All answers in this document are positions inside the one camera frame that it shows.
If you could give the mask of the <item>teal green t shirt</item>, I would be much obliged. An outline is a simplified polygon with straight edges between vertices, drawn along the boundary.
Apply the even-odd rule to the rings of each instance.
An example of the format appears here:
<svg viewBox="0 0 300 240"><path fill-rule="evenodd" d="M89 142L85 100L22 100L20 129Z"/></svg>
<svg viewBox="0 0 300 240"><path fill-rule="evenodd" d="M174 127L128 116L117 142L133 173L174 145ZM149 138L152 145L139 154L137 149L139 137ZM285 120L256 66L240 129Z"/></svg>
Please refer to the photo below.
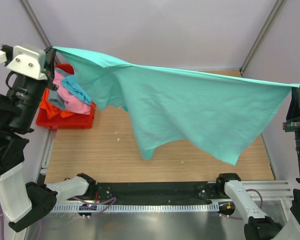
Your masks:
<svg viewBox="0 0 300 240"><path fill-rule="evenodd" d="M90 50L56 48L100 110L128 112L139 152L189 140L230 165L265 130L300 84L138 65Z"/></svg>

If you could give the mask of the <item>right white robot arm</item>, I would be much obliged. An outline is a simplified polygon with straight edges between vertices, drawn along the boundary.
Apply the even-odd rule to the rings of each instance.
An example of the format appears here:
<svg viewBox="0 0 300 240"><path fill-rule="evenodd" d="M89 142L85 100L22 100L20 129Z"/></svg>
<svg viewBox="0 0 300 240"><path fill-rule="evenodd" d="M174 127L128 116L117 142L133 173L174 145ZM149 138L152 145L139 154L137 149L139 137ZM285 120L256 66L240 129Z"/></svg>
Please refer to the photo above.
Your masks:
<svg viewBox="0 0 300 240"><path fill-rule="evenodd" d="M282 124L285 132L294 132L300 184L300 87L291 91L291 102ZM285 225L275 222L256 205L236 173L221 173L216 179L215 192L221 198L229 197L244 221L247 240L300 240L300 189L293 189L289 218Z"/></svg>

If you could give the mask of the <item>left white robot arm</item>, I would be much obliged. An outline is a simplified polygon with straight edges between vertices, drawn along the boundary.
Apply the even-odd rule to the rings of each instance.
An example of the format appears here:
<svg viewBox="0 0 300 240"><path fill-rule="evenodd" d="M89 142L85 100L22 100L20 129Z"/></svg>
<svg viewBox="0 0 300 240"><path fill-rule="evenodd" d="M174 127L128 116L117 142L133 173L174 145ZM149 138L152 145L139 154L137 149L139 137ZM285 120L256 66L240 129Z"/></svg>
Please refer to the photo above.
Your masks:
<svg viewBox="0 0 300 240"><path fill-rule="evenodd" d="M54 183L25 182L23 176L25 134L31 125L46 89L56 90L56 50L26 45L2 45L0 64L15 76L6 94L0 94L0 219L21 232L44 218L57 202L77 196L91 200L96 181L84 173Z"/></svg>

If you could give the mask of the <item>sky blue t shirt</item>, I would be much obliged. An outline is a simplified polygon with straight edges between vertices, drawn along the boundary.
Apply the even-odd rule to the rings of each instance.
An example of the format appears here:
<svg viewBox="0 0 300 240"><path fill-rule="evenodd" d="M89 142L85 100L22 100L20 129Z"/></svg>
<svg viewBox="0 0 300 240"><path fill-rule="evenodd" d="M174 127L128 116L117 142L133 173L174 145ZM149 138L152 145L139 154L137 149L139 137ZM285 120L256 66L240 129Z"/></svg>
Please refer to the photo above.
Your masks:
<svg viewBox="0 0 300 240"><path fill-rule="evenodd" d="M91 97L83 90L83 88L78 84L77 79L74 75L69 75L64 77L61 80L61 84L65 87L65 89L75 96L81 102L91 105L92 99Z"/></svg>

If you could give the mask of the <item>grey t shirt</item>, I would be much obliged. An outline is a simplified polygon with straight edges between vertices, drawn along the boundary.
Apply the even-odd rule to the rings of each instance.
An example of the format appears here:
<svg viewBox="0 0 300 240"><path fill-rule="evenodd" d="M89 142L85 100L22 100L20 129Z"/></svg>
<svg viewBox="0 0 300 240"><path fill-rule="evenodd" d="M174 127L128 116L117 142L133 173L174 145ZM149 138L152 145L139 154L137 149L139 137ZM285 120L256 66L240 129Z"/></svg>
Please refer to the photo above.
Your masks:
<svg viewBox="0 0 300 240"><path fill-rule="evenodd" d="M62 80L69 75L69 73L65 72L61 68L56 67L54 69L53 83L58 86L58 89L56 91L50 90L48 94L48 102L62 111L66 110L66 106L65 101L62 99L59 93L62 94L64 90Z"/></svg>

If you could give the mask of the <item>orange t shirt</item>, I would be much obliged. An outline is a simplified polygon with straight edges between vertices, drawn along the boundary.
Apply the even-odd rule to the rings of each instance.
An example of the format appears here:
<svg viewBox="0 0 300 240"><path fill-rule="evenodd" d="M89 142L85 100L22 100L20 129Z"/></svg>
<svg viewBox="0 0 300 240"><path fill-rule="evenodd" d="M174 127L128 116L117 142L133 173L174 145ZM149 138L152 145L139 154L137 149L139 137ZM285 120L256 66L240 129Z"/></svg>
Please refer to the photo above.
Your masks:
<svg viewBox="0 0 300 240"><path fill-rule="evenodd" d="M59 108L49 103L48 101L49 91L50 91L49 88L45 89L41 102L39 104L39 108L46 111L47 118L51 120L56 116L60 116L61 118L68 118L73 116L74 115L73 112L70 112L68 110L60 110Z"/></svg>

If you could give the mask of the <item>pink t shirt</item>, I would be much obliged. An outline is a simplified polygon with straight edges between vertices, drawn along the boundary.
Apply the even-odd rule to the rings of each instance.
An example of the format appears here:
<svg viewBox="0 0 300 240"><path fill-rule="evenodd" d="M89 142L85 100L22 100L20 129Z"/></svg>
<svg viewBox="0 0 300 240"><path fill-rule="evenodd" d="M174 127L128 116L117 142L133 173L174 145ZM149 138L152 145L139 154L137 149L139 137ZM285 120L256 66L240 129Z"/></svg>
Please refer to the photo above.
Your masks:
<svg viewBox="0 0 300 240"><path fill-rule="evenodd" d="M67 111L70 111L74 114L81 114L81 115L90 114L91 105L78 100L74 95L69 93L65 87L62 93L59 93L59 95L64 100Z"/></svg>

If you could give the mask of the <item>red plastic bin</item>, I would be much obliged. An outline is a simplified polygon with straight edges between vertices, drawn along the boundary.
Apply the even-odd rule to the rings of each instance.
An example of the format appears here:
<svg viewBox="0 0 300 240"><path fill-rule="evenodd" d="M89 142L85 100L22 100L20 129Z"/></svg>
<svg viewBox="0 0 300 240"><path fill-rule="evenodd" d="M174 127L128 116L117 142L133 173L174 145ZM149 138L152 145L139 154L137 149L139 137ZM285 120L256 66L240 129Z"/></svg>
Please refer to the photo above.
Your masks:
<svg viewBox="0 0 300 240"><path fill-rule="evenodd" d="M60 68L65 72L74 75L74 69L70 64L57 64L55 68ZM74 113L74 115L61 118L59 115L48 119L44 109L39 108L36 124L47 129L90 129L93 124L95 105L91 104L89 115Z"/></svg>

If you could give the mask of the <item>left corner aluminium post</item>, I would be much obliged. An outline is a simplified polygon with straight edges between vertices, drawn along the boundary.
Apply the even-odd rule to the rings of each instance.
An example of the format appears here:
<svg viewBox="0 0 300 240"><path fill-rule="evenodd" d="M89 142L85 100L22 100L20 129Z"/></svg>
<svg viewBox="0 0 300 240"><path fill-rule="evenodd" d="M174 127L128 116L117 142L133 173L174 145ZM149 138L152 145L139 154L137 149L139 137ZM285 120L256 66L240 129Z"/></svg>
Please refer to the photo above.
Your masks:
<svg viewBox="0 0 300 240"><path fill-rule="evenodd" d="M51 41L48 39L40 21L38 20L33 8L31 7L28 0L18 0L19 4L21 5L22 9L24 10L26 16L28 17L30 23L32 24L33 28L35 29L38 37L40 38L43 45L48 48L51 47Z"/></svg>

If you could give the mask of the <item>corner aluminium post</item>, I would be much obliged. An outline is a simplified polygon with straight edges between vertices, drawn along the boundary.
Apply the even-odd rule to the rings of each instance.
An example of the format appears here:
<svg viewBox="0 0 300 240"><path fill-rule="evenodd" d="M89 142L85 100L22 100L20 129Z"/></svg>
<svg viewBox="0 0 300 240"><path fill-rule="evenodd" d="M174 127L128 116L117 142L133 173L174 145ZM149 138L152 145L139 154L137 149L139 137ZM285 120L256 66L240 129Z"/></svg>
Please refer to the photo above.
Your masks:
<svg viewBox="0 0 300 240"><path fill-rule="evenodd" d="M26 16L28 17L30 23L32 24L33 28L35 29L38 37L40 38L43 45L48 48L51 47L51 41L48 39L40 21L38 20L33 8L31 7L28 0L18 0L19 4L21 5L22 9L24 10Z"/></svg>
<svg viewBox="0 0 300 240"><path fill-rule="evenodd" d="M240 74L244 76L245 70L250 65L253 57L255 56L256 52L260 48L261 44L265 40L267 34L269 33L272 25L274 24L276 18L279 16L282 8L286 4L286 0L276 0L273 7L271 8L269 14L267 15L259 33L257 34L245 60L243 61L243 64L241 68L239 69Z"/></svg>

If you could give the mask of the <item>aluminium frame rail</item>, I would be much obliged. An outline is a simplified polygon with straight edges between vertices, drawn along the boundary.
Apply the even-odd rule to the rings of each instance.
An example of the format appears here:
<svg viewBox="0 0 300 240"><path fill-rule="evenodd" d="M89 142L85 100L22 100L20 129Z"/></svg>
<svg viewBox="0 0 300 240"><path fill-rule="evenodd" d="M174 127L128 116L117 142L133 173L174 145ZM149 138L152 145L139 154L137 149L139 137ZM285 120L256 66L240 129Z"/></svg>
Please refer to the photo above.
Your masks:
<svg viewBox="0 0 300 240"><path fill-rule="evenodd" d="M293 192L285 180L242 181L242 184L246 190L258 191L264 201L290 201L293 199Z"/></svg>

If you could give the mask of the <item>right corner aluminium post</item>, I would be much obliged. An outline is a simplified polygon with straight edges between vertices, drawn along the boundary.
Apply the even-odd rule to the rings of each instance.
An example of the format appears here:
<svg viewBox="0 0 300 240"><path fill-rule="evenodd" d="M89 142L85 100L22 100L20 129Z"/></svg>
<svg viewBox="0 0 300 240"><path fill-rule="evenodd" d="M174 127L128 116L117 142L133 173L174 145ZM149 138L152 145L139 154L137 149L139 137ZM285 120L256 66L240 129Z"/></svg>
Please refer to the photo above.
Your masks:
<svg viewBox="0 0 300 240"><path fill-rule="evenodd" d="M259 33L257 34L245 60L243 61L243 64L241 68L239 69L240 74L244 76L245 70L250 65L253 57L255 56L256 52L260 48L261 44L265 40L267 34L269 33L272 25L274 24L276 18L279 16L282 8L286 4L286 0L276 0L273 7L271 8L269 14L267 15Z"/></svg>

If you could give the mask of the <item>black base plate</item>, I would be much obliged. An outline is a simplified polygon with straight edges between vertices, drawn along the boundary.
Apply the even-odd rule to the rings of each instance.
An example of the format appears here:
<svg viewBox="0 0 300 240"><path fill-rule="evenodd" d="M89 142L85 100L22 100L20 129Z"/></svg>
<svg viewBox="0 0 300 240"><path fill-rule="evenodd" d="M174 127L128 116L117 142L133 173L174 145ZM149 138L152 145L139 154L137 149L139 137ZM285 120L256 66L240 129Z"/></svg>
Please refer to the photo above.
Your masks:
<svg viewBox="0 0 300 240"><path fill-rule="evenodd" d="M98 200L116 198L123 206L196 206L229 199L215 182L104 182L95 187Z"/></svg>

